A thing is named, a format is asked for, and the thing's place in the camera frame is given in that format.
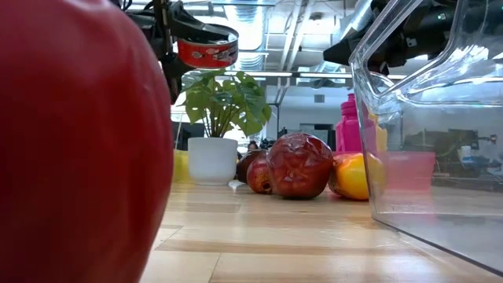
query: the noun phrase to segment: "wrinkled red apple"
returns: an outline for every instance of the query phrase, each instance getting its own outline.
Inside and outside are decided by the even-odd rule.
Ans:
[[[265,149],[255,149],[247,152],[237,163],[236,175],[239,182],[246,183],[246,174],[248,172],[248,167],[257,158],[266,157],[267,150]]]
[[[270,186],[269,169],[267,168],[267,160],[258,158],[251,162],[246,179],[250,189],[256,193],[271,194],[273,191]]]
[[[326,187],[332,171],[332,150],[306,133],[286,134],[267,154],[273,193],[288,199],[312,199]]]

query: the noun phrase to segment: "clear plastic container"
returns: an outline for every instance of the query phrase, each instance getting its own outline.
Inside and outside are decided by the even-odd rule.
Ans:
[[[366,62],[420,3],[391,0],[350,59],[360,125],[367,108],[387,131],[373,218],[502,275],[503,1],[458,0],[444,52],[380,91]]]

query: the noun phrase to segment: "white pot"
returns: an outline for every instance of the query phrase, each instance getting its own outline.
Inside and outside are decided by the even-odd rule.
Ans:
[[[189,138],[189,173],[197,185],[229,184],[236,174],[237,141]]]

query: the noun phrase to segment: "yellow object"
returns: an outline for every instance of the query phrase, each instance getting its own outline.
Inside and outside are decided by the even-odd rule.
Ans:
[[[387,151],[387,130],[379,127],[379,118],[372,113],[369,113],[369,119],[376,123],[376,147],[377,152],[383,153]]]
[[[368,200],[369,187],[367,186],[363,154],[344,154],[336,156],[334,160],[334,177],[336,179],[330,182],[330,189],[351,200]],[[380,189],[384,185],[384,166],[372,154],[368,155],[368,162],[373,188]]]
[[[175,149],[173,155],[173,182],[191,183],[188,152]]]

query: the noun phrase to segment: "wooden tabletop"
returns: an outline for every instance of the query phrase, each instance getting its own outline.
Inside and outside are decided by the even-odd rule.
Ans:
[[[503,282],[382,227],[368,203],[230,185],[172,186],[141,283]]]

